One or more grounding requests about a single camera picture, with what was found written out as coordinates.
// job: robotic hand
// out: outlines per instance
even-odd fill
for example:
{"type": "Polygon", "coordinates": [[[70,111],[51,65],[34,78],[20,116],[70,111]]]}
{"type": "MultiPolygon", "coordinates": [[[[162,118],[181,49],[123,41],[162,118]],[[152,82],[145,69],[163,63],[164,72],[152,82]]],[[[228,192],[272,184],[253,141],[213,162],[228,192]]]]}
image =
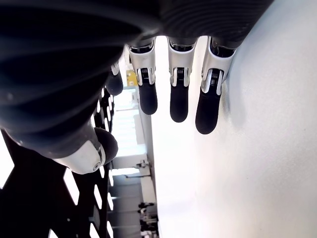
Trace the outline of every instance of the robotic hand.
{"type": "Polygon", "coordinates": [[[141,108],[152,115],[158,108],[155,39],[167,36],[170,115],[182,122],[196,42],[207,35],[196,127],[211,133],[235,50],[271,2],[0,1],[0,127],[21,146],[78,174],[94,172],[118,150],[114,137],[93,128],[90,118],[105,85],[112,95],[122,91],[124,45],[141,108]]]}

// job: black fingertip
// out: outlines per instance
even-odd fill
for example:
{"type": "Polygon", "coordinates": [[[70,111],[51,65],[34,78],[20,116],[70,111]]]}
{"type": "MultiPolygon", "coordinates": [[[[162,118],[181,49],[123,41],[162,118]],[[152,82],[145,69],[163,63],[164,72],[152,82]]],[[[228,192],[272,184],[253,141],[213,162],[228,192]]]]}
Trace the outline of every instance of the black fingertip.
{"type": "Polygon", "coordinates": [[[183,122],[188,115],[188,87],[177,84],[170,87],[169,113],[174,122],[183,122]]]}
{"type": "Polygon", "coordinates": [[[196,128],[199,133],[207,135],[217,125],[220,96],[216,94],[216,88],[210,87],[208,93],[200,89],[199,101],[196,112],[196,128]]]}
{"type": "Polygon", "coordinates": [[[154,114],[158,109],[157,90],[154,84],[143,83],[139,86],[140,105],[142,111],[147,115],[154,114]]]}
{"type": "Polygon", "coordinates": [[[112,72],[109,72],[109,76],[106,81],[106,89],[113,96],[117,96],[122,92],[123,82],[120,70],[117,75],[113,75],[112,72]]]}
{"type": "Polygon", "coordinates": [[[116,154],[118,153],[118,143],[115,140],[114,136],[101,128],[95,127],[95,132],[98,138],[98,141],[100,144],[103,146],[106,154],[106,162],[105,164],[109,163],[112,161],[116,154]]]}

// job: white floor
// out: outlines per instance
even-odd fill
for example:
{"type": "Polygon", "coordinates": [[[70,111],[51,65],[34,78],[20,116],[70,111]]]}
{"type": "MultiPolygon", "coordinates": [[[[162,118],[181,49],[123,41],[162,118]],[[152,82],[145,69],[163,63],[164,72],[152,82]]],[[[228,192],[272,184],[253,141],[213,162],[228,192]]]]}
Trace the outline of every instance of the white floor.
{"type": "Polygon", "coordinates": [[[157,38],[160,238],[317,237],[316,12],[315,0],[273,3],[236,54],[207,136],[195,128],[206,38],[180,124],[169,115],[167,40],[157,38]]]}

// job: black rubber pad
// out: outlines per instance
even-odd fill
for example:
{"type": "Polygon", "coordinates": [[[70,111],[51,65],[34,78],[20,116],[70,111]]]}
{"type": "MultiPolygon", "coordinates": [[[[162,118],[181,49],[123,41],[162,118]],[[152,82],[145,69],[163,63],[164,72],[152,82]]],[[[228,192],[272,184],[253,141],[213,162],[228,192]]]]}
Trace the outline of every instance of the black rubber pad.
{"type": "Polygon", "coordinates": [[[174,122],[183,122],[188,115],[188,87],[177,84],[170,87],[170,116],[174,122]]]}

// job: yellow object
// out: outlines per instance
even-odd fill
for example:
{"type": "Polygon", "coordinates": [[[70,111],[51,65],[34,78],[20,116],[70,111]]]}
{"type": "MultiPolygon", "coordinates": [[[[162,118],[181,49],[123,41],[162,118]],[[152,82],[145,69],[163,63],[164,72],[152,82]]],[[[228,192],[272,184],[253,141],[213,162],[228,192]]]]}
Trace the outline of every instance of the yellow object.
{"type": "Polygon", "coordinates": [[[137,75],[135,74],[135,72],[133,70],[128,69],[126,73],[127,73],[128,86],[137,86],[138,82],[137,82],[137,75]]]}

